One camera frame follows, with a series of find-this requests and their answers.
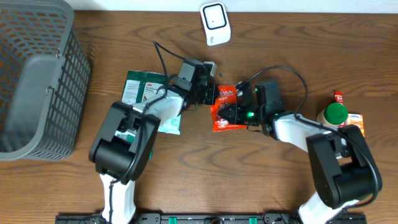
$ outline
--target gray plastic basket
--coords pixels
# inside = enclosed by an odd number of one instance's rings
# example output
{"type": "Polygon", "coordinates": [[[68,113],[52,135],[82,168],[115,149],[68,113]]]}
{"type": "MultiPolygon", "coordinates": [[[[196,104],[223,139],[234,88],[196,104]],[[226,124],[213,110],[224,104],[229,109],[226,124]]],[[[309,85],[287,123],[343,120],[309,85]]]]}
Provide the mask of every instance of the gray plastic basket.
{"type": "Polygon", "coordinates": [[[0,0],[0,160],[68,157],[90,79],[65,1],[0,0]]]}

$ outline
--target white background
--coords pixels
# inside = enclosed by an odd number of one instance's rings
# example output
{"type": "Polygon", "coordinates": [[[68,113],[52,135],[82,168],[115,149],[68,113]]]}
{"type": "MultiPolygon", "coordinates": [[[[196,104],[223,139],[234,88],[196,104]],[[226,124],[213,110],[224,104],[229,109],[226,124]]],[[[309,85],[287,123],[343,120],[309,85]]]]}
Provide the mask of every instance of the white background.
{"type": "MultiPolygon", "coordinates": [[[[66,0],[76,10],[199,11],[203,0],[66,0]]],[[[223,0],[229,12],[398,13],[398,0],[223,0]]]]}

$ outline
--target wood grain surface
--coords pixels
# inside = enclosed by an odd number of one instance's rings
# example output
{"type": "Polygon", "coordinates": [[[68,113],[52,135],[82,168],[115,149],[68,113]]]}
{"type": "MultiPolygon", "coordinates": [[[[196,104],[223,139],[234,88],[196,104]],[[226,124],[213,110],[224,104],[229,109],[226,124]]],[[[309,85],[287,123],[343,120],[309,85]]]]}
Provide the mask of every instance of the wood grain surface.
{"type": "MultiPolygon", "coordinates": [[[[311,119],[344,93],[350,112],[364,115],[366,139],[384,188],[359,209],[369,223],[398,220],[398,15],[230,13],[231,40],[209,47],[199,13],[76,12],[75,31],[93,66],[76,151],[66,160],[0,163],[0,223],[54,223],[59,213],[93,213],[103,186],[88,151],[128,70],[162,72],[157,40],[185,57],[214,61],[219,83],[235,84],[271,65],[290,65],[310,90],[311,119]]],[[[164,53],[167,69],[181,61],[164,53]]],[[[284,100],[303,97],[298,79],[279,77],[284,100]]],[[[314,193],[308,156],[290,144],[246,130],[212,132],[209,106],[182,115],[181,135],[160,133],[153,159],[136,184],[139,208],[180,212],[262,213],[292,210],[314,193]]]]}

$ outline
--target green bottle cap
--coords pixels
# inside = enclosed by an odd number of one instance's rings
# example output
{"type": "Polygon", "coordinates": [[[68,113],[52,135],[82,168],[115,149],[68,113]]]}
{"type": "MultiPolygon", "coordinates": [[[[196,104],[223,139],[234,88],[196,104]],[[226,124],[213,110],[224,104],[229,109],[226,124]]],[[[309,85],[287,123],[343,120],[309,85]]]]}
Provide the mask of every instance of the green bottle cap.
{"type": "Polygon", "coordinates": [[[348,110],[341,103],[332,103],[323,112],[325,120],[333,125],[339,125],[347,120],[348,110]]]}

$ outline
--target green and white package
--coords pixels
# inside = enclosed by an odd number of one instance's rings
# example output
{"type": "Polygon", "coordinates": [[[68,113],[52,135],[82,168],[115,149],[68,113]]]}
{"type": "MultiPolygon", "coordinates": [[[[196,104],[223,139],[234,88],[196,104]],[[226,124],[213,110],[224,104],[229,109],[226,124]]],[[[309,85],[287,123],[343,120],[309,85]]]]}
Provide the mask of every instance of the green and white package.
{"type": "MultiPolygon", "coordinates": [[[[122,102],[129,105],[140,103],[152,96],[165,83],[163,74],[145,71],[128,71],[127,80],[124,84],[122,102]]],[[[169,134],[180,134],[181,115],[168,119],[163,125],[159,126],[158,131],[169,134]]],[[[116,135],[123,139],[134,139],[135,134],[117,132],[116,135]]]]}

